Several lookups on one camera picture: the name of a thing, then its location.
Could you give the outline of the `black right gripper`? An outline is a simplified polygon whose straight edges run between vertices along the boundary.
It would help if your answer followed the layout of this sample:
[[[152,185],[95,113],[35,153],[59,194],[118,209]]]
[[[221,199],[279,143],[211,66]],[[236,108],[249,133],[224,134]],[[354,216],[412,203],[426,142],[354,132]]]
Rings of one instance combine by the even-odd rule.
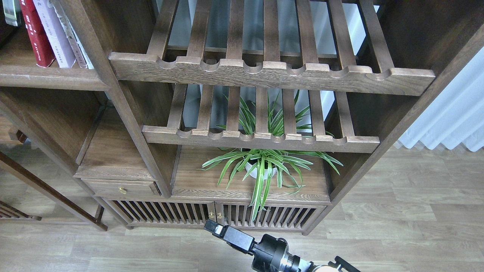
[[[252,255],[252,269],[257,272],[300,272],[301,259],[289,253],[287,241],[264,234],[260,242],[254,237],[230,226],[207,220],[204,230],[221,238],[232,248]]]

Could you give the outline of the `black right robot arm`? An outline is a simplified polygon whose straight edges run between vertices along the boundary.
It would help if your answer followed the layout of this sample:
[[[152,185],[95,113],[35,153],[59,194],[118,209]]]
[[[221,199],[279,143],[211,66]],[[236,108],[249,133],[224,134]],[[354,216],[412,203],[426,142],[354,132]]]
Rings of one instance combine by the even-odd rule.
[[[253,236],[230,227],[223,226],[216,221],[208,220],[204,229],[213,236],[227,242],[232,248],[254,257],[252,269],[258,272],[357,272],[358,269],[343,258],[336,256],[334,262],[328,264],[314,264],[297,255],[289,253],[287,241],[264,234],[260,242]]]

